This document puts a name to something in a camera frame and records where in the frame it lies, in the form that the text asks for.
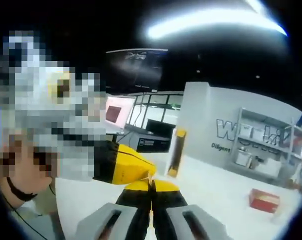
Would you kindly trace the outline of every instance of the metal shelf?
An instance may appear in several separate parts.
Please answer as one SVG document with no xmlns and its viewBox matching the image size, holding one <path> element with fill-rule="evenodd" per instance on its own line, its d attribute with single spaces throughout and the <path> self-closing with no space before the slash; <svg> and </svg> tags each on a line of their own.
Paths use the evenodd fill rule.
<svg viewBox="0 0 302 240">
<path fill-rule="evenodd" d="M 258 122 L 258 123 L 263 123 L 265 125 L 269 125 L 272 127 L 276 127 L 281 130 L 281 135 L 280 135 L 280 142 L 279 145 L 273 145 L 265 141 L 260 141 L 260 140 L 255 140 L 254 138 L 251 137 L 246 137 L 240 135 L 240 128 L 241 124 L 249 122 Z M 245 175 L 247 177 L 251 178 L 259 178 L 261 181 L 268 182 L 270 180 L 274 182 L 282 182 L 283 179 L 280 179 L 284 176 L 279 175 L 278 177 L 269 175 L 267 173 L 259 172 L 250 168 L 247 168 L 245 166 L 241 166 L 235 163 L 235 158 L 236 154 L 238 151 L 238 143 L 241 140 L 248 141 L 260 146 L 264 146 L 270 149 L 274 149 L 279 151 L 281 154 L 280 158 L 283 156 L 285 161 L 282 162 L 282 168 L 286 168 L 289 166 L 291 160 L 298 161 L 301 159 L 301 156 L 293 152 L 293 140 L 294 138 L 291 137 L 290 141 L 287 143 L 287 146 L 284 146 L 284 138 L 286 138 L 285 133 L 289 132 L 289 135 L 293 136 L 294 133 L 295 135 L 302 136 L 302 128 L 296 127 L 294 122 L 294 119 L 291 119 L 291 124 L 288 122 L 275 119 L 270 116 L 263 115 L 258 112 L 250 111 L 245 108 L 240 108 L 239 109 L 239 114 L 238 114 L 238 121 L 237 121 L 237 128 L 236 128 L 236 134 L 235 134 L 235 139 L 233 143 L 233 147 L 231 150 L 231 159 L 228 162 L 228 165 L 231 169 L 237 170 L 239 173 L 242 172 L 242 175 Z"/>
<path fill-rule="evenodd" d="M 294 128 L 294 135 L 302 137 L 302 128 L 299 126 L 288 126 L 285 128 L 285 130 L 290 130 L 291 128 Z"/>
<path fill-rule="evenodd" d="M 266 174 L 266 173 L 263 173 L 263 172 L 260 172 L 260 171 L 256 171 L 254 169 L 250 169 L 246 166 L 242 166 L 242 165 L 239 165 L 235 162 L 232 161 L 232 166 L 238 170 L 241 170 L 241 171 L 244 171 L 246 173 L 252 173 L 254 175 L 258 175 L 258 176 L 261 176 L 261 177 L 265 177 L 267 179 L 273 179 L 273 180 L 277 180 L 278 178 L 276 176 L 272 176 L 272 175 L 269 175 L 269 174 Z"/>
<path fill-rule="evenodd" d="M 264 142 L 264 141 L 258 141 L 258 140 L 255 140 L 251 137 L 246 137 L 246 136 L 238 136 L 239 139 L 243 139 L 243 140 L 246 140 L 246 141 L 250 141 L 252 143 L 256 143 L 256 144 L 259 144 L 259 145 L 262 145 L 262 146 L 266 146 L 268 148 L 271 148 L 271 149 L 276 149 L 278 151 L 281 151 L 283 153 L 289 153 L 289 149 L 286 149 L 286 148 L 283 148 L 283 147 L 280 147 L 280 146 L 276 146 L 276 145 L 272 145 L 272 144 L 269 144 L 267 142 Z"/>
<path fill-rule="evenodd" d="M 286 128 L 288 126 L 291 126 L 291 124 L 272 118 L 270 116 L 265 116 L 263 114 L 260 114 L 258 112 L 254 112 L 254 111 L 249 111 L 245 108 L 242 109 L 242 118 L 245 119 L 252 119 L 255 120 L 257 122 L 262 122 L 262 123 L 266 123 L 272 126 L 277 126 L 279 128 Z"/>
</svg>

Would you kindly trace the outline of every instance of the white shirt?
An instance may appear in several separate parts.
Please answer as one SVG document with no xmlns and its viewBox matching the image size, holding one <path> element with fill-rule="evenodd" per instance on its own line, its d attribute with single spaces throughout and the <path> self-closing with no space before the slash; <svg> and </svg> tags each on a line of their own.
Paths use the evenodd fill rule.
<svg viewBox="0 0 302 240">
<path fill-rule="evenodd" d="M 302 185 L 302 162 L 298 164 L 294 175 L 290 179 L 294 183 Z"/>
</svg>

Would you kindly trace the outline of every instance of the red box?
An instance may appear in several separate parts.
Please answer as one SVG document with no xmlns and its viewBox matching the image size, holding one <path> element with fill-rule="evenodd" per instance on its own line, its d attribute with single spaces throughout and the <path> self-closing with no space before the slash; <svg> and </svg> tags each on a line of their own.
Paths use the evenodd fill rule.
<svg viewBox="0 0 302 240">
<path fill-rule="evenodd" d="M 249 199 L 250 207 L 272 214 L 276 212 L 281 202 L 279 196 L 257 189 L 251 190 Z"/>
</svg>

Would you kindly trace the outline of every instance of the shelving unit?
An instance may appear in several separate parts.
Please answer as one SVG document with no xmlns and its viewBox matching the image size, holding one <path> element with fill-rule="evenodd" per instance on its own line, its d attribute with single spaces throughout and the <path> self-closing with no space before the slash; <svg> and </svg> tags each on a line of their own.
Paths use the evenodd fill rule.
<svg viewBox="0 0 302 240">
<path fill-rule="evenodd" d="M 264 124 L 266 126 L 276 127 L 280 130 L 279 141 L 277 141 L 275 144 L 271 144 L 266 141 L 256 140 L 254 138 L 241 135 L 241 125 L 245 121 L 251 121 Z M 231 171 L 243 174 L 247 177 L 259 179 L 267 183 L 278 184 L 280 182 L 280 176 L 275 177 L 273 175 L 256 171 L 254 169 L 248 168 L 247 166 L 242 166 L 236 163 L 236 155 L 239 149 L 239 141 L 241 141 L 241 143 L 247 142 L 255 146 L 261 146 L 265 149 L 271 149 L 276 151 L 278 153 L 278 161 L 281 161 L 282 163 L 282 168 L 288 168 L 291 161 L 300 161 L 302 159 L 302 156 L 298 155 L 293 151 L 295 137 L 302 138 L 302 128 L 294 125 L 294 119 L 291 120 L 291 123 L 288 123 L 258 112 L 250 111 L 245 108 L 240 108 L 237 121 L 236 135 L 231 150 L 231 161 L 229 161 L 227 168 Z"/>
</svg>

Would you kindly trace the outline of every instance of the window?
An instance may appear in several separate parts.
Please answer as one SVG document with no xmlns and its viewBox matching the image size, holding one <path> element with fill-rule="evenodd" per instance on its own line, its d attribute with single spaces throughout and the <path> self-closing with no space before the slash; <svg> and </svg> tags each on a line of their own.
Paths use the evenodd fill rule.
<svg viewBox="0 0 302 240">
<path fill-rule="evenodd" d="M 167 95 L 152 95 L 150 103 L 151 104 L 165 104 L 167 100 Z"/>
<path fill-rule="evenodd" d="M 137 104 L 140 104 L 140 103 L 147 104 L 149 102 L 149 98 L 150 98 L 150 95 L 140 95 L 137 97 L 136 103 Z"/>
<path fill-rule="evenodd" d="M 171 110 L 171 109 L 166 109 L 163 122 L 167 124 L 174 124 L 176 125 L 177 123 L 177 118 L 179 117 L 179 110 Z"/>
<path fill-rule="evenodd" d="M 170 95 L 168 105 L 181 105 L 183 100 L 182 95 Z"/>
<path fill-rule="evenodd" d="M 149 119 L 156 121 L 162 121 L 163 119 L 165 123 L 176 125 L 182 99 L 183 95 L 176 94 L 139 95 L 127 123 L 131 125 L 136 123 L 136 127 L 145 129 Z"/>
<path fill-rule="evenodd" d="M 144 120 L 142 128 L 143 129 L 146 128 L 147 121 L 149 119 L 156 120 L 156 121 L 160 122 L 162 120 L 163 113 L 164 113 L 164 108 L 149 106 L 147 111 L 146 111 L 145 120 Z"/>
<path fill-rule="evenodd" d="M 130 121 L 131 125 L 135 125 L 138 128 L 142 127 L 143 118 L 146 111 L 146 105 L 137 104 L 134 106 L 133 112 L 132 112 L 132 118 Z"/>
</svg>

